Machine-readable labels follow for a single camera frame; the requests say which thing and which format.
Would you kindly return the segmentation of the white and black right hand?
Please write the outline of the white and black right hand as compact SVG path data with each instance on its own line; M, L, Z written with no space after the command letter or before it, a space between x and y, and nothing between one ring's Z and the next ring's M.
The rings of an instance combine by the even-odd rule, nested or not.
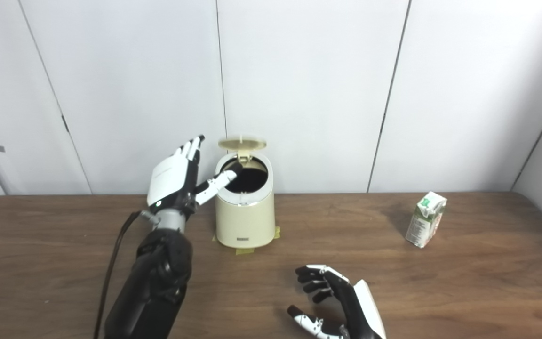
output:
M346 322L340 323L304 313L290 305L287 313L306 332L317 339L385 339L387 337L374 297L363 279L351 283L327 265L309 264L295 269L305 293L314 293L313 303L328 298L340 302Z

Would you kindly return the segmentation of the white and black left hand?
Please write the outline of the white and black left hand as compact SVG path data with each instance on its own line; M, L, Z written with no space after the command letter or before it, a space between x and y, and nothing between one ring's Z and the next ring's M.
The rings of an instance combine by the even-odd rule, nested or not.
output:
M204 140L204 135L190 139L153 168L146 200L151 213L176 210L189 217L243 171L243 165L236 163L206 182L198 183L200 146Z

